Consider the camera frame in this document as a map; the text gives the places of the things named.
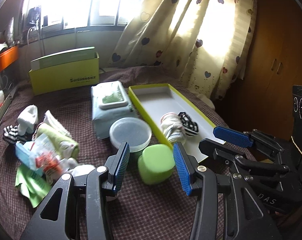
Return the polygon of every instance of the brown plaid blanket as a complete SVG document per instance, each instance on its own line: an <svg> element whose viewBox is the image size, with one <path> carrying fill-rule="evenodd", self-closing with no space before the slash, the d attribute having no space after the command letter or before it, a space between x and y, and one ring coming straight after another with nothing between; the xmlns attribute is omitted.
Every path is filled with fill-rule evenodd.
<svg viewBox="0 0 302 240"><path fill-rule="evenodd" d="M134 67L100 75L101 82L119 80L125 88L132 85L170 83L216 125L225 125L216 112L195 97L180 82L162 71L161 67ZM27 198L14 187L15 175L20 162L14 147L2 139L5 126L16 125L20 112L28 105L36 105L39 121L50 110L62 125L70 131L80 145L80 163L103 165L112 154L109 139L97 140L91 123L90 86L61 90L33 96L30 84L19 87L17 95L0 123L0 223L12 237L18 240L30 220L34 209ZM155 137L151 144L157 143ZM253 156L246 150L246 155ZM206 164L216 173L227 174L226 166L208 160ZM84 200L81 208L81 239L86 239ZM120 196L108 204L115 239L119 240L187 240L189 238L196 199L187 197L182 190L177 172L165 182L146 186L137 171L128 171ZM217 237L223 228L223 201L219 196Z"/></svg>

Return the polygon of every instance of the blue package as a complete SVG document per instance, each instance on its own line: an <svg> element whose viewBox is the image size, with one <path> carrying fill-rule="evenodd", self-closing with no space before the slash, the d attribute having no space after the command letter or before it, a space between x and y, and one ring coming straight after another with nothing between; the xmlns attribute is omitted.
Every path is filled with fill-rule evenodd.
<svg viewBox="0 0 302 240"><path fill-rule="evenodd" d="M30 156L32 156L32 152L30 152L28 149L26 149L22 143L17 142L15 144L15 155L17 156L17 158L25 165L27 166L29 169L34 170L31 166L30 163ZM34 170L34 172L40 176L43 175L43 169L37 169Z"/></svg>
<svg viewBox="0 0 302 240"><path fill-rule="evenodd" d="M96 137L109 137L111 125L124 117L138 117L120 81L91 87L92 123Z"/></svg>

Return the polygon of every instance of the wardrobe door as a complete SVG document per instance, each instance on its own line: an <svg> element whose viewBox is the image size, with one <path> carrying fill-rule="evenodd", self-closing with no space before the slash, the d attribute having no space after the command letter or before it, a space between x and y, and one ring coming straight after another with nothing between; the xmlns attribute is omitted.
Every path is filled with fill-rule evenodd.
<svg viewBox="0 0 302 240"><path fill-rule="evenodd" d="M244 80L227 91L217 112L234 129L267 130L270 126L265 95L276 72L285 38L288 0L258 0L254 39Z"/></svg>
<svg viewBox="0 0 302 240"><path fill-rule="evenodd" d="M286 9L283 46L265 100L272 123L267 132L288 140L294 122L292 86L302 85L302 10L295 0L288 0Z"/></svg>

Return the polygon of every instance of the white box tray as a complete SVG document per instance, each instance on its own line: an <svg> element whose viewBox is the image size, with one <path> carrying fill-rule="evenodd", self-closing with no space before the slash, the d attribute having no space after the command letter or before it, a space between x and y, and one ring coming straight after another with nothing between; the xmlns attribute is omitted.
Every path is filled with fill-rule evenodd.
<svg viewBox="0 0 302 240"><path fill-rule="evenodd" d="M145 121L150 125L153 133L160 141L172 148L172 144L164 137L161 127L161 117L169 112L179 114L186 112L199 126L199 134L187 137L184 149L189 155L193 155L198 163L207 158L198 148L199 142L209 138L221 144L225 141L217 139L213 135L215 125L188 99L169 84L154 84L129 87L129 96L141 113Z"/></svg>

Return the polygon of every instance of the curtain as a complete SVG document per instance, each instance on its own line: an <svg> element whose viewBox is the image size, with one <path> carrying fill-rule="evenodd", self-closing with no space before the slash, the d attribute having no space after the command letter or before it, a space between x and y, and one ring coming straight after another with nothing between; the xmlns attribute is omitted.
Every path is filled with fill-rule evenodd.
<svg viewBox="0 0 302 240"><path fill-rule="evenodd" d="M222 99L243 79L257 0L142 0L109 67L161 65L191 92Z"/></svg>

